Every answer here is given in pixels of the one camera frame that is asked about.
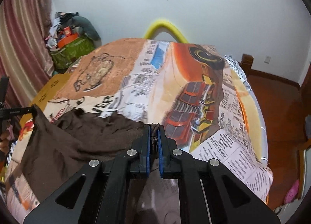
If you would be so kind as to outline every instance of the electrical socket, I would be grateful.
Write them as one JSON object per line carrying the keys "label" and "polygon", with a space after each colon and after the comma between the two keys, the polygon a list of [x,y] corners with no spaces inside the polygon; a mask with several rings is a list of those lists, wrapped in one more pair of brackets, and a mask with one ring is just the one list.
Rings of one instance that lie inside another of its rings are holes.
{"label": "electrical socket", "polygon": [[270,56],[266,56],[264,62],[269,64],[270,60],[271,60],[271,57]]}

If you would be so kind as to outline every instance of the brown floor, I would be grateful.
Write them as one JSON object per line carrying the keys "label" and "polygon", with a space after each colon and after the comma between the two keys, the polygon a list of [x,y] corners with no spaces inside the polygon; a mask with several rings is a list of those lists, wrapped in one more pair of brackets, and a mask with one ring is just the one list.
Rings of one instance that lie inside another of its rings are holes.
{"label": "brown floor", "polygon": [[274,175],[268,206],[274,209],[299,177],[297,147],[306,142],[303,104],[294,86],[253,75],[248,80],[266,123],[268,166]]}

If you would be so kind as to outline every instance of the yellow arch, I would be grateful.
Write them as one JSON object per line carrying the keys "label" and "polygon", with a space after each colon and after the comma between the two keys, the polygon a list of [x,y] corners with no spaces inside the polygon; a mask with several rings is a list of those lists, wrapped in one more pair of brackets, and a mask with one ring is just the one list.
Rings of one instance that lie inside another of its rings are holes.
{"label": "yellow arch", "polygon": [[144,38],[145,39],[152,39],[152,36],[154,35],[154,32],[159,29],[160,27],[164,27],[171,31],[177,40],[180,43],[188,43],[187,39],[182,35],[182,33],[170,22],[167,20],[157,20],[151,24],[151,26],[148,28]]}

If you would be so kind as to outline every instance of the pink curtain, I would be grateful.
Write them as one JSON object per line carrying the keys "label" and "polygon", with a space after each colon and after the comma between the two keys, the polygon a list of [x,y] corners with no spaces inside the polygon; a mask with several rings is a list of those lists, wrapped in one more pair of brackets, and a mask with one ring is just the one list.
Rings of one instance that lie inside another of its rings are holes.
{"label": "pink curtain", "polygon": [[44,37],[50,0],[3,0],[0,5],[0,75],[10,77],[8,107],[28,106],[50,79],[53,61]]}

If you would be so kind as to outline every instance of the green bag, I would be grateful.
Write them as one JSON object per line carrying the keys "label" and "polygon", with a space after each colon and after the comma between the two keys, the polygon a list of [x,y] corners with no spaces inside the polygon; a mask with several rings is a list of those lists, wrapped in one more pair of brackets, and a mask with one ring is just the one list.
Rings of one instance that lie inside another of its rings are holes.
{"label": "green bag", "polygon": [[94,50],[93,41],[82,35],[58,51],[50,51],[55,69],[66,69],[75,60]]}

